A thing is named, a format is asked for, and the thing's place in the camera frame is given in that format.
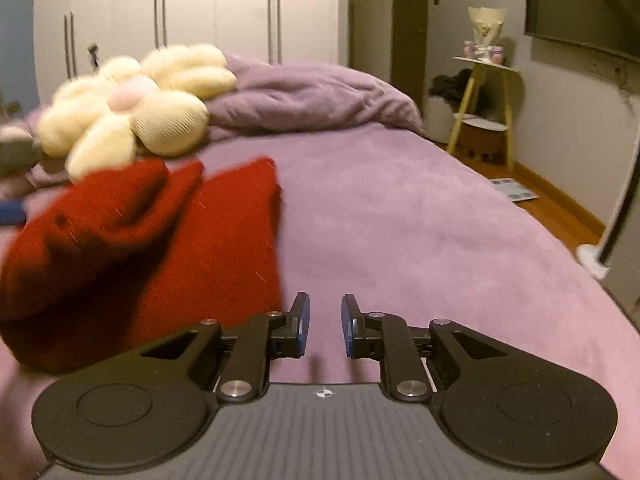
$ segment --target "white lamp base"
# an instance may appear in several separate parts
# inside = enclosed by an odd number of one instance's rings
[[[581,245],[575,250],[575,256],[578,261],[589,271],[592,278],[596,280],[604,280],[609,272],[609,267],[603,266],[598,261],[600,248],[595,245]]]

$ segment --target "wall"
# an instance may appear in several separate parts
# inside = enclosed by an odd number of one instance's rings
[[[516,107],[516,159],[568,193],[603,222],[609,221],[624,184],[638,131],[640,100],[629,109],[615,84],[628,70],[629,86],[640,88],[640,66],[591,50],[524,36],[525,0],[440,0],[430,6],[427,81],[453,75],[466,64],[451,59],[472,39],[466,10],[507,7],[503,37],[513,40],[512,65],[522,78],[511,81]],[[499,93],[491,90],[499,100]],[[426,122],[437,137],[450,116],[436,117],[425,97]]]
[[[338,64],[349,63],[349,0],[338,0]]]
[[[391,77],[392,0],[350,0],[351,66],[383,81]]]
[[[40,104],[33,62],[33,0],[0,0],[0,88],[22,113]]]

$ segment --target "wooden floor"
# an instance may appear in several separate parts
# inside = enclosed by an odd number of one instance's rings
[[[525,209],[558,238],[573,254],[581,244],[597,244],[600,233],[595,233],[578,220],[571,212],[545,194],[534,182],[527,182],[526,177],[507,171],[504,166],[477,162],[471,158],[460,158],[460,161],[487,178],[511,177],[535,192],[540,198],[520,202],[519,207]]]

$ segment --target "metal handle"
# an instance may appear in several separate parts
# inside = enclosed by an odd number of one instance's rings
[[[160,41],[158,40],[158,0],[154,0],[154,40],[156,48],[160,48]]]
[[[71,79],[71,64],[69,61],[69,23],[65,14],[63,22],[63,31],[65,34],[65,65],[66,65],[66,78]]]
[[[280,13],[280,0],[276,0],[276,13],[278,18],[278,63],[282,64],[282,16]]]
[[[74,77],[78,77],[78,66],[76,65],[76,26],[74,24],[74,14],[69,13],[70,16],[70,29],[71,29],[71,66],[74,69]]]
[[[166,42],[166,0],[162,0],[162,43],[167,46]]]
[[[267,0],[267,49],[269,64],[273,64],[273,38],[271,33],[271,0]]]

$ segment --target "purple bedsheet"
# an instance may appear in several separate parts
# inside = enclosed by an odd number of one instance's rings
[[[331,87],[324,92],[330,100]],[[273,88],[266,93],[278,95]],[[233,97],[241,98],[242,90]],[[268,102],[262,106],[262,97],[244,97],[245,106],[233,108],[237,124],[260,117]],[[313,101],[321,95],[310,91],[306,97]],[[397,99],[392,104],[401,104]],[[380,96],[368,104],[384,101]],[[252,109],[255,113],[244,113]],[[415,109],[398,109],[404,112],[391,114],[390,126],[415,121]],[[353,128],[231,139],[212,143],[199,155],[208,173],[260,155],[271,156],[278,167],[284,301],[289,304],[304,290],[311,295],[312,311],[306,356],[274,363],[271,379],[377,380],[376,363],[345,357],[340,298],[347,292],[365,311],[398,314],[417,326],[448,317],[606,387],[617,403],[619,422],[603,464],[622,480],[639,479],[640,339],[635,329],[526,211],[430,142],[381,124],[380,110],[388,108],[376,110]],[[290,110],[298,117],[303,112]],[[277,124],[263,129],[279,131]],[[29,213],[56,194],[43,190],[29,197]],[[11,230],[1,233],[0,256],[11,236]],[[26,479],[44,464],[29,427],[31,405],[52,379],[20,371],[5,348],[0,365],[0,478]]]

